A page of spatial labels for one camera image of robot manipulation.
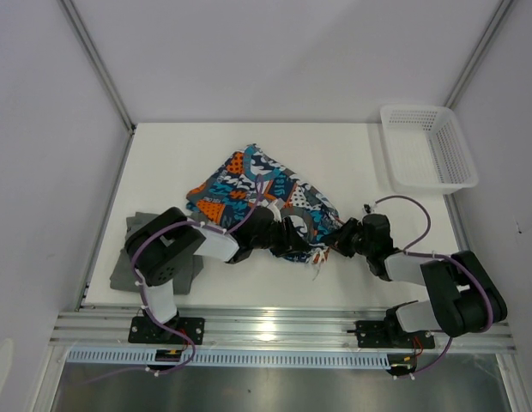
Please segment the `colourful patterned shorts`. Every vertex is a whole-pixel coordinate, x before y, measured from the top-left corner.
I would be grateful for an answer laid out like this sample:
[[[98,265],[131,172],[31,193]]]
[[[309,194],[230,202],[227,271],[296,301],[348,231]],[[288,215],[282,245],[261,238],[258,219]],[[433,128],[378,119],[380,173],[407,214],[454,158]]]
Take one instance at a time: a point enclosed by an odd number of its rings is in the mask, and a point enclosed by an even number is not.
[[[267,156],[256,144],[239,149],[201,185],[186,194],[191,216],[228,228],[252,209],[281,199],[294,226],[311,244],[308,258],[284,258],[317,267],[327,261],[326,238],[342,226],[339,212],[314,185]]]

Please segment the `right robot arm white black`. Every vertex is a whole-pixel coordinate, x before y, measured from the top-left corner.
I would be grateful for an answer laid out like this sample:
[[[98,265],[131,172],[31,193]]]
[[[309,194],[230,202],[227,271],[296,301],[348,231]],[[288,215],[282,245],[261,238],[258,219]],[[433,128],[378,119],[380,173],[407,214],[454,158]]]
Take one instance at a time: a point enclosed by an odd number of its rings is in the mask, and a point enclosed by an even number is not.
[[[361,255],[371,273],[386,282],[426,289],[427,300],[386,311],[383,334],[393,346],[422,331],[441,331],[451,338],[485,332],[508,316],[504,298],[472,251],[449,256],[404,251],[394,246],[385,215],[348,220],[330,235],[328,245],[348,258]]]

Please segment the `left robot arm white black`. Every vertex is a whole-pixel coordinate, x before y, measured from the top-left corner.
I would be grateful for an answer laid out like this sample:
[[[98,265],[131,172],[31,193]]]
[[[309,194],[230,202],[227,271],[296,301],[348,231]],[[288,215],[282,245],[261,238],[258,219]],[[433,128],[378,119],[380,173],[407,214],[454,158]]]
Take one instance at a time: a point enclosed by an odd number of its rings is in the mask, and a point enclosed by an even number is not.
[[[256,249],[278,258],[308,258],[311,252],[291,218],[261,206],[228,228],[193,220],[176,207],[160,215],[137,212],[126,224],[124,255],[151,318],[148,334],[160,343],[177,335],[175,296],[189,293],[204,258],[237,264]]]

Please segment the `grey shorts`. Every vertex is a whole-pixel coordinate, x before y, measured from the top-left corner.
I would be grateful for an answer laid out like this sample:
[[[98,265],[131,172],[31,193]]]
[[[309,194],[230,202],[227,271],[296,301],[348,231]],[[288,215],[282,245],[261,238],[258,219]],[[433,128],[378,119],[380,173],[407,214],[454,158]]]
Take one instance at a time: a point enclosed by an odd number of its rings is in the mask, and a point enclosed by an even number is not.
[[[125,219],[126,235],[125,239],[135,234],[139,229],[150,223],[153,219],[158,217],[157,214],[136,212],[133,216],[128,216]],[[192,283],[203,270],[203,259],[198,256],[193,256],[185,261],[184,264],[177,267],[173,272],[172,291],[174,295],[187,295],[190,293]],[[130,257],[127,251],[122,248],[118,257],[118,261],[110,276],[110,288],[124,292],[139,291],[135,284],[136,278],[130,268]]]

